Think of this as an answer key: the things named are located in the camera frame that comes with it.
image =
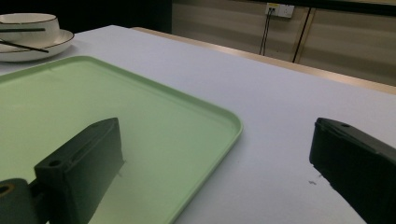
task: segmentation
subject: white table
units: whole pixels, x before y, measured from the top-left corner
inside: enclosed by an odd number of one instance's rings
[[[0,75],[90,55],[239,116],[239,141],[177,223],[364,223],[309,163],[314,123],[337,119],[396,147],[395,88],[143,31],[108,26],[76,34],[62,54],[0,63]]]

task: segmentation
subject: light green plastic tray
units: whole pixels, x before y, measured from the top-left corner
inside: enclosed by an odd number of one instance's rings
[[[216,105],[92,57],[0,77],[0,180],[34,166],[88,125],[117,117],[126,163],[90,223],[172,223],[242,132]]]

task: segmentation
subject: chopsticks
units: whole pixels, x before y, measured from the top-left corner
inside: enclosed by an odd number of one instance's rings
[[[0,33],[46,31],[44,28],[0,29]]]
[[[19,45],[19,44],[10,43],[10,42],[4,41],[4,40],[0,40],[0,44],[2,44],[2,45],[9,45],[9,46],[17,47],[17,48],[21,48],[21,49],[29,49],[29,50],[35,50],[35,51],[40,51],[40,52],[44,52],[44,53],[50,53],[50,52],[49,52],[48,50],[46,50],[46,49],[36,49],[36,48],[24,46],[24,45]]]
[[[0,29],[0,33],[39,32],[39,31],[46,31],[46,29],[44,29],[44,28]],[[40,52],[44,52],[44,53],[49,53],[49,51],[46,50],[46,49],[36,49],[36,48],[29,47],[29,46],[14,44],[14,43],[7,42],[7,41],[4,41],[4,40],[0,40],[0,44],[12,46],[12,47],[17,47],[17,48],[21,48],[21,49],[29,49],[29,50],[35,50],[35,51],[40,51]]]

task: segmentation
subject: beige wall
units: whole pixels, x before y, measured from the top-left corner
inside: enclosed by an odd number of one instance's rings
[[[259,53],[265,3],[174,0],[173,34]],[[291,62],[307,8],[273,17],[265,56]],[[298,63],[396,86],[396,18],[317,9]]]

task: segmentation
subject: wall outlet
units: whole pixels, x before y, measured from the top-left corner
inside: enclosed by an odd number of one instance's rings
[[[279,11],[277,12],[278,17],[291,18],[293,15],[294,6],[291,5],[279,5]]]
[[[268,12],[270,10],[270,8],[274,8],[275,11],[273,11],[271,13],[271,16],[277,16],[277,13],[279,11],[279,6],[280,4],[276,4],[276,3],[267,3],[267,9],[265,9],[265,15],[268,15]]]

